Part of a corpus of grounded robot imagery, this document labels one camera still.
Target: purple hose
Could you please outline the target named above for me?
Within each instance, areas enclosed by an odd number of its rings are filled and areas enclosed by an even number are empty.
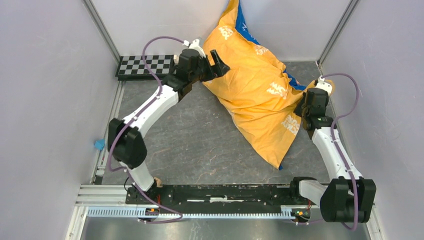
[[[154,42],[154,41],[156,41],[156,40],[159,40],[159,39],[171,39],[171,40],[175,40],[175,41],[177,41],[177,42],[180,42],[180,43],[184,43],[184,41],[182,41],[182,40],[180,40],[180,39],[178,39],[178,38],[176,38],[176,37],[172,37],[172,36],[158,36],[158,37],[155,37],[155,38],[153,38],[152,40],[150,40],[150,41],[148,41],[148,43],[144,46],[144,48],[143,48],[143,52],[142,52],[142,59],[143,59],[143,63],[144,63],[144,66],[147,68],[147,70],[148,70],[148,72],[154,77],[154,79],[156,79],[156,81],[157,81],[157,85],[158,85],[158,87],[159,87],[159,91],[157,92],[157,94],[156,94],[156,97],[158,97],[158,96],[160,96],[161,95],[161,93],[162,93],[162,82],[161,82],[161,80],[159,79],[159,77],[158,76],[156,76],[156,74],[150,69],[150,67],[149,67],[149,65],[147,64],[147,62],[146,62],[146,49],[147,49],[147,47],[152,43],[152,42]],[[140,111],[138,111],[137,112],[137,114],[135,115],[136,117],[139,117],[149,106],[151,106],[155,101],[156,101],[156,97],[154,97],[150,102],[148,102]],[[126,167],[124,167],[124,166],[120,166],[120,167],[117,167],[117,168],[112,168],[112,166],[111,166],[111,161],[112,161],[112,153],[114,152],[114,149],[115,149],[115,147],[116,147],[116,145],[117,145],[117,142],[118,142],[118,140],[120,139],[120,137],[122,136],[122,134],[124,134],[124,131],[134,122],[135,120],[134,120],[134,118],[132,118],[132,119],[130,119],[129,121],[128,121],[128,123],[127,124],[125,124],[125,126],[123,126],[123,128],[121,129],[121,131],[119,131],[119,133],[116,135],[116,137],[115,137],[115,139],[113,140],[113,143],[112,143],[112,146],[110,146],[110,150],[109,150],[109,155],[107,156],[107,162],[106,162],[106,166],[107,166],[107,169],[109,169],[109,171],[111,171],[111,172],[116,172],[116,171],[118,171],[118,170],[121,170],[121,169],[125,169]],[[129,178],[132,180],[133,178],[131,177],[131,174],[130,174],[130,171],[127,171],[127,173],[128,173],[128,176],[129,176]],[[180,217],[178,217],[178,218],[175,218],[175,219],[169,219],[169,220],[163,220],[163,221],[152,221],[152,222],[146,222],[146,223],[148,223],[148,224],[165,224],[165,223],[172,223],[172,222],[176,222],[176,221],[179,221],[179,220],[181,220],[182,218],[183,218],[183,215],[181,214],[181,213],[179,213],[179,212],[177,212],[177,211],[175,211],[175,210],[172,210],[172,209],[170,209],[170,208],[168,208],[168,207],[166,207],[166,206],[163,206],[163,205],[161,205],[161,204],[159,204],[159,203],[157,203],[157,202],[155,202],[155,201],[153,201],[152,199],[150,199],[144,192],[143,192],[143,190],[137,185],[137,184],[134,184],[135,185],[135,187],[137,188],[137,190],[141,193],[141,195],[143,195],[143,197],[144,198],[146,198],[146,200],[148,200],[149,202],[151,202],[152,204],[154,204],[154,205],[157,205],[158,207],[160,207],[160,208],[162,208],[162,209],[165,209],[165,210],[167,210],[167,211],[169,211],[169,212],[172,212],[172,213],[175,213],[175,214],[178,214],[178,215],[180,215]]]
[[[350,76],[349,74],[346,74],[346,73],[340,73],[340,72],[338,72],[338,73],[327,74],[327,75],[322,76],[322,78],[328,78],[328,77],[332,77],[332,76],[345,76],[345,77],[348,77],[352,81],[353,85],[355,86],[355,90],[356,90],[355,102],[353,103],[352,109],[348,113],[336,117],[334,119],[334,121],[332,122],[332,124],[331,124],[331,138],[334,141],[334,145],[335,145],[335,148],[337,149],[338,154],[340,155],[341,159],[343,160],[344,165],[346,166],[346,168],[347,168],[347,170],[349,172],[350,179],[352,181],[352,187],[353,187],[353,206],[355,208],[354,214],[353,214],[353,226],[352,227],[349,227],[348,225],[346,225],[346,223],[342,223],[342,224],[347,229],[349,229],[351,231],[355,231],[357,229],[357,227],[358,227],[358,189],[357,189],[357,182],[355,180],[354,174],[351,171],[351,166],[349,166],[349,163],[346,160],[346,157],[343,154],[342,149],[339,146],[339,143],[336,142],[336,136],[334,134],[334,128],[336,126],[336,122],[339,119],[348,116],[357,107],[358,100],[359,100],[359,87],[358,87],[358,83],[355,81],[355,79],[352,76]]]
[[[152,70],[150,69],[149,65],[146,62],[146,49],[147,49],[147,47],[152,42],[154,42],[156,40],[159,40],[159,39],[171,39],[171,40],[175,40],[175,41],[180,42],[180,43],[184,43],[184,41],[182,41],[182,40],[180,40],[178,38],[172,37],[172,36],[158,36],[158,37],[155,37],[152,40],[148,41],[148,43],[144,46],[143,52],[142,52],[142,59],[143,59],[144,66],[147,68],[148,72],[154,77],[154,79],[156,79],[157,85],[159,86],[159,91],[157,92],[156,97],[157,96],[160,96],[161,93],[162,93],[162,82],[159,79],[159,77],[156,76],[156,74],[154,72],[152,72]],[[140,116],[150,105],[152,105],[156,101],[156,99],[157,99],[156,97],[154,97],[150,102],[148,102],[139,112],[137,112],[137,114],[135,116],[136,117]],[[124,134],[124,131],[133,122],[134,122],[134,118],[132,118],[131,120],[129,120],[129,122],[127,124],[125,124],[125,126],[123,126],[123,128],[121,129],[121,131],[119,131],[119,133],[116,135],[115,140],[113,140],[112,146],[110,146],[109,155],[107,156],[106,165],[107,165],[107,169],[109,171],[111,171],[112,173],[113,172],[116,172],[118,170],[121,170],[121,169],[125,169],[124,166],[120,166],[120,167],[117,167],[117,168],[112,168],[112,166],[111,166],[112,153],[114,152],[114,149],[115,149],[115,146],[117,145],[118,140],[121,138],[122,134]]]

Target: purple cable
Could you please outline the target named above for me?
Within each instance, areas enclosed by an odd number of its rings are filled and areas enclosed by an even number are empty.
[[[144,48],[143,48],[143,52],[142,52],[142,59],[143,59],[143,63],[144,63],[144,66],[147,68],[147,70],[148,70],[148,72],[154,77],[154,79],[156,79],[156,81],[157,81],[157,85],[158,85],[158,87],[159,87],[159,91],[157,92],[157,94],[156,94],[156,97],[158,97],[158,96],[160,96],[161,95],[161,93],[162,93],[162,81],[159,79],[159,77],[158,76],[156,76],[156,74],[150,69],[150,67],[149,67],[149,65],[147,64],[147,62],[146,62],[146,49],[147,49],[147,47],[152,43],[152,42],[154,42],[154,41],[156,41],[156,40],[159,40],[159,39],[171,39],[171,40],[175,40],[175,41],[177,41],[177,42],[180,42],[180,43],[184,43],[184,41],[182,41],[182,40],[180,40],[180,39],[178,39],[178,38],[176,38],[176,37],[172,37],[172,36],[158,36],[158,37],[155,37],[155,38],[153,38],[152,40],[150,40],[150,41],[148,41],[147,42],[147,44],[144,46]],[[156,97],[154,97],[150,102],[148,102],[140,111],[138,111],[137,112],[137,114],[135,114],[135,116],[136,117],[139,117],[149,106],[151,106],[155,101],[156,101]],[[132,118],[131,120],[129,120],[128,121],[128,123],[127,124],[125,124],[125,126],[123,126],[123,128],[121,129],[121,131],[119,131],[119,133],[116,135],[116,137],[115,137],[115,139],[113,140],[113,143],[112,143],[112,146],[110,146],[110,150],[109,150],[109,155],[107,156],[107,162],[106,162],[106,165],[107,165],[107,168],[109,169],[109,171],[111,171],[111,172],[116,172],[116,171],[118,171],[118,170],[121,170],[121,169],[125,169],[125,167],[124,166],[120,166],[120,167],[117,167],[117,168],[112,168],[112,166],[111,166],[111,161],[112,161],[112,153],[114,152],[114,149],[115,149],[115,146],[117,145],[117,142],[118,142],[118,140],[121,138],[121,136],[122,136],[122,134],[124,134],[124,131],[134,122],[135,120],[134,120],[134,118]],[[131,177],[131,174],[130,174],[130,171],[127,171],[127,173],[128,173],[128,176],[129,176],[129,178],[131,179],[131,180],[133,180],[133,178]],[[163,221],[152,221],[152,222],[146,222],[146,223],[149,223],[149,224],[165,224],[165,223],[172,223],[172,222],[176,222],[176,221],[179,221],[179,220],[181,220],[182,218],[183,218],[183,215],[181,214],[181,213],[179,213],[179,212],[177,212],[177,211],[175,211],[175,210],[172,210],[172,209],[170,209],[170,208],[168,208],[168,207],[166,207],[166,206],[163,206],[163,205],[161,205],[161,204],[159,204],[159,203],[157,203],[157,202],[155,202],[155,201],[153,201],[152,199],[150,199],[144,192],[143,192],[143,190],[137,185],[137,184],[135,184],[135,187],[137,188],[137,190],[141,193],[141,195],[143,195],[143,197],[144,198],[146,198],[146,200],[147,201],[149,201],[149,202],[151,202],[152,204],[154,204],[154,205],[157,205],[158,207],[160,207],[160,208],[162,208],[162,209],[165,209],[165,210],[167,210],[167,211],[169,211],[169,212],[172,212],[172,213],[175,213],[175,214],[178,214],[178,215],[180,215],[180,217],[178,217],[178,218],[175,218],[175,219],[169,219],[169,220],[163,220]]]
[[[340,116],[338,116],[338,117],[336,117],[335,119],[334,119],[334,121],[332,122],[332,124],[331,124],[331,138],[332,138],[332,140],[333,140],[333,142],[334,142],[334,145],[335,145],[335,148],[337,149],[337,152],[338,152],[338,154],[340,155],[340,157],[341,157],[341,159],[343,160],[343,163],[344,163],[344,165],[345,165],[345,167],[347,168],[347,170],[348,170],[348,172],[349,172],[349,175],[350,175],[350,179],[351,179],[351,181],[352,181],[352,187],[353,187],[353,207],[355,208],[355,210],[354,210],[354,213],[353,213],[353,226],[352,227],[349,227],[346,223],[342,223],[343,224],[343,226],[345,226],[347,229],[349,229],[349,230],[351,230],[351,231],[355,231],[356,229],[357,229],[357,227],[358,227],[358,189],[357,189],[357,182],[356,182],[356,180],[355,180],[355,176],[354,176],[354,174],[352,173],[352,171],[351,171],[351,166],[349,166],[349,163],[348,163],[348,161],[346,160],[346,157],[345,157],[345,155],[343,154],[343,152],[342,152],[342,149],[340,148],[340,146],[339,146],[339,143],[338,142],[336,142],[336,136],[335,136],[335,134],[334,134],[334,128],[335,128],[335,126],[336,126],[336,122],[339,120],[339,119],[341,119],[341,118],[344,118],[344,117],[346,117],[346,116],[348,116],[349,114],[351,114],[354,110],[355,110],[355,108],[357,107],[357,104],[358,104],[358,100],[359,100],[359,87],[358,87],[358,83],[355,81],[355,79],[352,77],[352,76],[350,76],[349,74],[346,74],[346,73],[340,73],[340,72],[338,72],[338,73],[332,73],[332,74],[327,74],[327,75],[324,75],[324,76],[322,76],[322,78],[328,78],[328,77],[332,77],[332,76],[345,76],[345,77],[348,77],[351,81],[352,81],[352,83],[353,83],[353,85],[355,86],[355,90],[356,90],[356,97],[355,97],[355,102],[353,103],[353,107],[352,107],[352,109],[348,112],[348,113],[346,113],[346,114],[343,114],[343,115],[340,115]]]
[[[162,93],[162,82],[161,82],[161,80],[159,79],[159,77],[158,76],[156,76],[156,74],[150,69],[150,67],[149,67],[149,65],[147,64],[147,62],[146,62],[146,49],[147,49],[147,47],[151,44],[151,43],[153,43],[154,41],[156,41],[156,40],[159,40],[159,39],[171,39],[171,40],[175,40],[175,41],[177,41],[177,42],[180,42],[180,43],[184,43],[184,41],[183,40],[180,40],[180,39],[178,39],[178,38],[176,38],[176,37],[172,37],[172,36],[158,36],[158,37],[155,37],[155,38],[153,38],[152,40],[150,40],[150,41],[148,41],[148,43],[144,46],[144,48],[143,48],[143,52],[142,52],[142,59],[143,59],[143,63],[144,63],[144,66],[147,68],[147,70],[148,70],[148,72],[154,77],[154,79],[156,79],[156,81],[157,81],[157,85],[159,86],[159,91],[157,92],[157,94],[156,94],[156,97],[157,96],[160,96],[161,95],[161,93]],[[135,115],[136,117],[138,117],[138,116],[140,116],[150,105],[152,105],[155,101],[156,101],[156,97],[154,97],[150,102],[148,102],[139,112],[137,112],[137,114]],[[129,120],[129,122],[127,123],[127,124],[125,124],[125,126],[123,126],[123,128],[121,129],[121,131],[119,131],[119,133],[116,135],[116,137],[115,137],[115,140],[113,140],[113,143],[112,143],[112,146],[110,146],[110,150],[109,150],[109,155],[107,156],[107,162],[106,162],[106,165],[107,165],[107,169],[109,170],[109,171],[111,171],[112,173],[113,172],[116,172],[116,171],[118,171],[118,170],[121,170],[121,169],[125,169],[125,167],[124,166],[120,166],[120,167],[117,167],[117,168],[112,168],[112,166],[111,166],[111,161],[112,161],[112,153],[114,152],[114,149],[115,149],[115,147],[116,147],[116,145],[117,145],[117,142],[118,142],[118,140],[121,138],[121,136],[122,136],[122,134],[124,134],[124,131],[132,124],[134,122],[134,118],[132,118],[131,120]]]
[[[131,179],[131,182],[134,182],[133,178],[131,177],[130,171],[127,171],[127,173],[128,173],[128,177]],[[169,207],[166,207],[166,206],[164,206],[162,204],[159,204],[159,203],[153,201],[150,197],[148,197],[145,194],[145,192],[137,184],[133,184],[133,186],[135,186],[135,188],[141,193],[141,195],[147,201],[149,201],[150,203],[152,203],[153,205],[156,205],[156,206],[158,206],[161,209],[165,209],[165,210],[167,210],[167,211],[169,211],[171,213],[174,213],[174,214],[178,214],[179,215],[179,217],[177,217],[177,218],[168,219],[168,220],[162,220],[162,221],[145,221],[144,222],[145,224],[169,224],[169,223],[174,223],[174,222],[177,222],[177,221],[180,221],[181,219],[183,219],[183,214],[182,213],[180,213],[178,211],[175,211],[175,210],[173,210],[173,209],[171,209]]]

